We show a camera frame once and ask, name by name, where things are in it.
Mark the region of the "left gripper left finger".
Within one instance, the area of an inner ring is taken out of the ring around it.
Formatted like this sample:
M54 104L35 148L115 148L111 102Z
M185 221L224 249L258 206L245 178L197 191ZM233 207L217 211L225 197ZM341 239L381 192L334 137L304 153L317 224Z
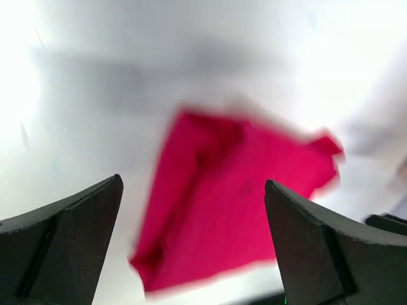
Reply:
M113 175L1 221L1 304L91 304L120 208Z

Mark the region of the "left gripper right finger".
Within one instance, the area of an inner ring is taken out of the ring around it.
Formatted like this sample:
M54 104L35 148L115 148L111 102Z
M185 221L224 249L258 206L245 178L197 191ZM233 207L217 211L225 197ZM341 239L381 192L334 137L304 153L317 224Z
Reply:
M278 182L265 207L289 304L405 304L406 221L357 222Z

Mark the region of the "red t-shirt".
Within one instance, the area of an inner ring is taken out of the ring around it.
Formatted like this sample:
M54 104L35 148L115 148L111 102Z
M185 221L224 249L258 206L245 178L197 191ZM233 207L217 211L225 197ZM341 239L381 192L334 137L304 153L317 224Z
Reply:
M305 198L338 178L343 148L329 132L180 111L162 147L130 265L147 293L274 261L264 203L276 180Z

